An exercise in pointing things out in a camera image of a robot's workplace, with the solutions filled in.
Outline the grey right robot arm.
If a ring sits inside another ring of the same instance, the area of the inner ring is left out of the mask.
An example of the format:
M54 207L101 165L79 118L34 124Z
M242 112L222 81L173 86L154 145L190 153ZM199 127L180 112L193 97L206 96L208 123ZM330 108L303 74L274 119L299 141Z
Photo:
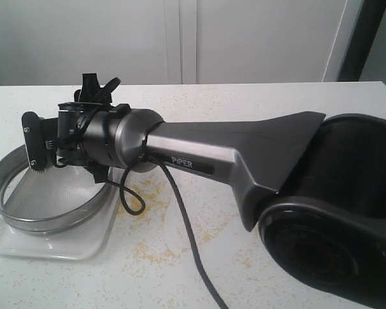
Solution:
M246 230L257 229L296 280L386 308L386 120L315 111L247 122L166 122L150 109L112 105L119 85L85 75L61 103L57 154L103 182L179 169L232 188Z

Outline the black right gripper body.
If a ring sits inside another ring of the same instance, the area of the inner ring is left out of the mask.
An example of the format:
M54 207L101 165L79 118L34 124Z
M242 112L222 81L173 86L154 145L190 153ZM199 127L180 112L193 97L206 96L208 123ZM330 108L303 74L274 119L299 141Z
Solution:
M59 104L56 166L83 167L93 175L95 183L107 183L109 168L96 163L84 150L84 133L95 115L111 108L113 82L105 86L97 74L82 75L82 87L74 92L73 101Z

